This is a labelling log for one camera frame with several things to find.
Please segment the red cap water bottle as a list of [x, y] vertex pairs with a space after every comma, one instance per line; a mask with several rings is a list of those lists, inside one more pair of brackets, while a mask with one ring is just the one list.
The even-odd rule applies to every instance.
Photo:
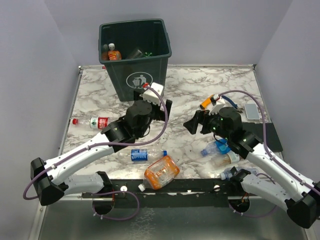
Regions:
[[93, 116], [89, 118], [72, 118], [71, 124], [76, 127], [90, 128], [93, 130], [102, 130], [110, 123], [109, 117]]

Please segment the large orange juice bottle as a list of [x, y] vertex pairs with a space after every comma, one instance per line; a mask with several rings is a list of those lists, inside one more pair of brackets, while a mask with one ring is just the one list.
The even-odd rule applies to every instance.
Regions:
[[141, 192], [146, 189], [159, 190], [169, 184], [180, 173], [174, 160], [166, 155], [151, 164], [144, 172], [144, 178], [138, 188]]
[[108, 59], [110, 61], [118, 61], [122, 59], [121, 53], [116, 50], [115, 44], [114, 43], [110, 43], [108, 45]]

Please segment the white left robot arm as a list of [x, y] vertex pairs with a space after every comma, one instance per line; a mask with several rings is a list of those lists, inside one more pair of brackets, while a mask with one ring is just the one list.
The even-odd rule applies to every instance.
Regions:
[[111, 190], [108, 176], [104, 172], [96, 172], [89, 177], [80, 176], [77, 180], [72, 175], [90, 163], [119, 152], [126, 147], [140, 147], [144, 143], [136, 141], [145, 136], [152, 121], [163, 121], [161, 132], [151, 144], [158, 140], [168, 125], [172, 101], [164, 101], [157, 90], [148, 86], [144, 93], [134, 93], [134, 103], [126, 110], [126, 114], [109, 123], [93, 138], [73, 150], [43, 160], [35, 158], [30, 163], [30, 183], [23, 192], [23, 198], [29, 200], [28, 189], [34, 187], [36, 196], [42, 206], [56, 203], [65, 195], [91, 192], [101, 198]]

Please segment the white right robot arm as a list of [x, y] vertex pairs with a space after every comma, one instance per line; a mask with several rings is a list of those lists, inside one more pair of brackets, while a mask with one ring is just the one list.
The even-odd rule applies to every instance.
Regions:
[[241, 115], [232, 107], [218, 113], [197, 110], [183, 126], [194, 135], [198, 125], [201, 134], [213, 133], [227, 141], [229, 148], [243, 159], [255, 164], [276, 184], [241, 170], [230, 182], [229, 189], [240, 196], [244, 192], [259, 196], [286, 211], [298, 226], [308, 229], [320, 217], [320, 184], [296, 171], [275, 155], [254, 133], [243, 128]]

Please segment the light blue label bottle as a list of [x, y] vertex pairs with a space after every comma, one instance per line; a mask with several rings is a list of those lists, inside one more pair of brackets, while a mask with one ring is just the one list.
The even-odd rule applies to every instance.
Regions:
[[209, 143], [201, 152], [200, 154], [205, 157], [208, 155], [224, 155], [231, 151], [228, 146], [228, 143], [225, 139], [218, 139], [214, 142]]

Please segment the dark green trash bin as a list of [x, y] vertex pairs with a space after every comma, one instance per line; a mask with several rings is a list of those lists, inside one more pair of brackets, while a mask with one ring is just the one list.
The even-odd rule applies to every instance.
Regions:
[[[114, 43], [121, 60], [109, 60], [108, 45]], [[126, 59], [135, 48], [153, 56]], [[99, 26], [98, 59], [105, 66], [118, 99], [132, 101], [134, 90], [146, 83], [164, 85], [172, 56], [169, 35], [161, 18], [104, 23]]]

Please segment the clear glass-like jar bottle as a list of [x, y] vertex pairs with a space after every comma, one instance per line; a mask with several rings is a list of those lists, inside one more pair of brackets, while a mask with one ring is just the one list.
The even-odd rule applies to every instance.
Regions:
[[143, 58], [145, 56], [145, 52], [142, 48], [136, 47], [131, 53], [128, 54], [126, 60]]

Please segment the green cap milk tea bottle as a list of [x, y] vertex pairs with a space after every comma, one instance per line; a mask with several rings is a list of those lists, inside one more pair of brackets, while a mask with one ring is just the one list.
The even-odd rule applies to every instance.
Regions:
[[211, 158], [213, 161], [213, 166], [215, 168], [222, 168], [230, 164], [234, 164], [240, 161], [240, 156], [233, 151], [230, 151], [226, 154], [216, 155]]

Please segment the grey white power bank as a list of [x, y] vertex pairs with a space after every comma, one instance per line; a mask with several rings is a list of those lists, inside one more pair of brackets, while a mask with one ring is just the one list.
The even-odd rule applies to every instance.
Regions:
[[250, 121], [258, 121], [261, 119], [258, 107], [254, 103], [246, 103], [244, 105], [244, 111], [246, 114], [246, 118]]

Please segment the green plastic bottle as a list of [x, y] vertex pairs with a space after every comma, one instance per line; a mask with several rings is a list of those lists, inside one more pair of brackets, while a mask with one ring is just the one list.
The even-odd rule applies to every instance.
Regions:
[[152, 52], [145, 52], [144, 54], [143, 54], [143, 57], [152, 57], [153, 56], [153, 53]]

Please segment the blue handled pliers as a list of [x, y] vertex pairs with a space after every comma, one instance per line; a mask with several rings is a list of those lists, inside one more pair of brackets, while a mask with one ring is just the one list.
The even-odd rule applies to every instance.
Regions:
[[233, 100], [231, 100], [229, 97], [223, 95], [222, 98], [227, 101], [238, 113], [243, 113], [243, 108], [239, 107]]

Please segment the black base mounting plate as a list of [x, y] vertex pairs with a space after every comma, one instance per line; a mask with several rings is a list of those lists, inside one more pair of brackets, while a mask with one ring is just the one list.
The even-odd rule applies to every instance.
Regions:
[[141, 208], [216, 207], [227, 208], [229, 200], [241, 200], [245, 192], [219, 178], [174, 179], [165, 187], [140, 191], [141, 179], [113, 179], [113, 190], [127, 187], [134, 193]]

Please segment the small clear blue cap bottle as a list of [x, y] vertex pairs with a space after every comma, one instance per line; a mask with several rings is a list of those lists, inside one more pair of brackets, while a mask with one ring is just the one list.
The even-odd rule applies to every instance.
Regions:
[[240, 170], [247, 170], [249, 171], [251, 174], [258, 174], [259, 171], [257, 168], [248, 168], [248, 167], [229, 167], [229, 168], [226, 168], [223, 172], [221, 172], [219, 174], [219, 178], [221, 180], [229, 180], [234, 174], [232, 173], [232, 169], [235, 170], [235, 172], [239, 172]]

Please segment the yellow utility knife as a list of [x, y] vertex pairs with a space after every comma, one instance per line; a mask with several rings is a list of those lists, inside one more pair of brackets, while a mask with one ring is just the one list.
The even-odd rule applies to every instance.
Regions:
[[213, 98], [213, 97], [214, 97], [214, 95], [212, 94], [212, 95], [210, 95], [208, 98], [206, 98], [206, 99], [199, 105], [200, 109], [201, 109], [201, 110], [205, 110], [205, 109], [207, 108], [207, 106], [212, 103], [211, 98]]

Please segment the black flat box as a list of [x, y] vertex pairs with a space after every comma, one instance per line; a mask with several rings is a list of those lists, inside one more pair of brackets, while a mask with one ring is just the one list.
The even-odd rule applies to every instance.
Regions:
[[[263, 124], [262, 123], [254, 123], [254, 122], [244, 122], [242, 124], [243, 129], [246, 131], [250, 131], [254, 133], [257, 137], [263, 140]], [[268, 148], [274, 152], [282, 152], [283, 146], [278, 137], [276, 128], [273, 123], [266, 123], [266, 145]]]

